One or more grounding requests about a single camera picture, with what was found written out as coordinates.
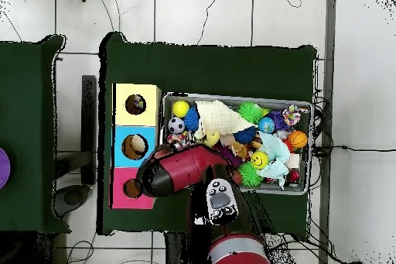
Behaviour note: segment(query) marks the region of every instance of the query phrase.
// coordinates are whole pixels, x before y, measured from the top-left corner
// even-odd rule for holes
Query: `smiley face ball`
[[[168,122],[168,129],[172,134],[179,134],[184,131],[184,122],[179,117],[172,117]]]
[[[251,165],[258,170],[264,169],[267,164],[268,156],[263,152],[257,151],[251,157]]]

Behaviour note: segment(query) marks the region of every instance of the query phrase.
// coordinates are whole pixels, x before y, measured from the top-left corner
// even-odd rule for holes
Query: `circular hole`
[[[125,100],[125,109],[131,115],[140,115],[145,111],[145,99],[140,94],[132,94]]]
[[[139,181],[130,179],[124,183],[124,194],[130,198],[138,198],[143,194],[143,188],[140,186]]]
[[[140,134],[128,135],[121,145],[125,157],[133,160],[141,159],[149,150],[149,144],[144,136]]]

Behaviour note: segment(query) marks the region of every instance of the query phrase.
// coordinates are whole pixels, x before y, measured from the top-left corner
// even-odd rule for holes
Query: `white cloth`
[[[251,126],[257,127],[218,100],[196,101],[196,108],[200,114],[198,130],[194,134],[197,139],[202,139],[207,132],[218,131],[221,135],[226,135]]]

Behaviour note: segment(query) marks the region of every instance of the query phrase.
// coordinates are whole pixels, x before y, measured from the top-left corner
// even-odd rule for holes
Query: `green spiky ball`
[[[258,105],[251,101],[244,102],[240,105],[238,112],[242,118],[254,124],[258,124],[258,121],[263,117],[263,108],[258,107]]]
[[[258,186],[264,177],[260,177],[257,174],[257,170],[251,165],[250,162],[243,163],[239,166],[239,173],[242,176],[242,186],[256,187]]]

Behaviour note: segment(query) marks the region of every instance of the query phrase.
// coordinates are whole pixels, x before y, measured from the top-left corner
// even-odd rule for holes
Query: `green table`
[[[127,43],[109,33],[100,48],[97,231],[185,231],[189,191],[158,198],[150,211],[108,207],[111,161],[111,85],[155,84],[162,92],[220,94],[312,102],[312,46],[297,49],[256,46],[177,46]],[[275,231],[306,237],[307,194],[245,194],[259,210],[264,205]]]
[[[0,147],[11,162],[0,189],[0,231],[66,232],[52,210],[54,57],[62,36],[0,43]]]

